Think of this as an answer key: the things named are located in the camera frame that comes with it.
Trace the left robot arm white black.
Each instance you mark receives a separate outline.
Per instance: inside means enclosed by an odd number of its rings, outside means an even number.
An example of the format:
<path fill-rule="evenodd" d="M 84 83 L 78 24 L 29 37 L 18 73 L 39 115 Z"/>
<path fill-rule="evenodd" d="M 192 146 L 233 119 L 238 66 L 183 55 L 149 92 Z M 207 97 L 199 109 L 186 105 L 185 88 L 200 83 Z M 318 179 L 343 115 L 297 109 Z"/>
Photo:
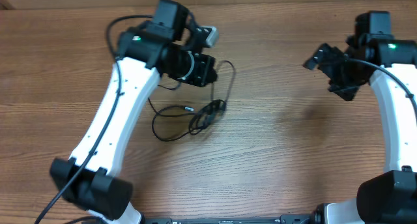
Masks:
<path fill-rule="evenodd" d="M 131 203 L 133 186 L 119 173 L 136 122 L 162 76 L 197 87 L 218 77 L 214 58 L 203 54 L 217 42 L 217 28 L 199 25 L 171 0 L 159 0 L 156 12 L 140 19 L 108 46 L 111 79 L 85 136 L 68 159 L 56 158 L 50 167 L 57 197 L 86 210 L 86 223 L 141 222 Z"/>

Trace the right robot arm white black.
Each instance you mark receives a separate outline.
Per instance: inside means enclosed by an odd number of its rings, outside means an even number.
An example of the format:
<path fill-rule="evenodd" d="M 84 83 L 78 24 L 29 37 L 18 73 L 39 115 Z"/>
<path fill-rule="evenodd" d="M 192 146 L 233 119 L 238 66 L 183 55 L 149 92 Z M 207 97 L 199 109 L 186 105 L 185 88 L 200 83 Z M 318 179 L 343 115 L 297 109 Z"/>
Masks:
<path fill-rule="evenodd" d="M 322 71 L 329 92 L 351 101 L 362 85 L 375 94 L 385 143 L 383 174 L 355 198 L 320 204 L 303 223 L 416 222 L 416 42 L 392 34 L 390 13 L 360 14 L 345 51 L 321 44 L 304 68 Z"/>

